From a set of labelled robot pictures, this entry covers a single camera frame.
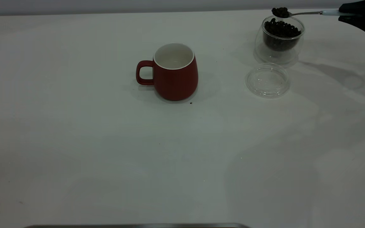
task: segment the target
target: metal spoon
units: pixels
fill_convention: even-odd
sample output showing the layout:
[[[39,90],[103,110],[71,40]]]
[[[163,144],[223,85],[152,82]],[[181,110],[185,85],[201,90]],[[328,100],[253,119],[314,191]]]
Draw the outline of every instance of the metal spoon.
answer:
[[[288,12],[289,16],[292,17],[295,15],[303,15],[303,14],[319,14],[324,16],[355,16],[353,13],[341,13],[337,9],[326,9],[322,11],[316,11],[316,12],[305,12],[305,13],[290,13]]]

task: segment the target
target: table surface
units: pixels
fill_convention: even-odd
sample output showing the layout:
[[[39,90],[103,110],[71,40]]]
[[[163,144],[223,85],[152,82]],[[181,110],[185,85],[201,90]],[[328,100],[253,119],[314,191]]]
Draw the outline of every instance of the table surface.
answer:
[[[270,14],[0,17],[0,227],[365,227],[365,33],[298,17],[290,91],[263,99],[245,75]],[[135,80],[170,42],[197,56],[180,102]]]

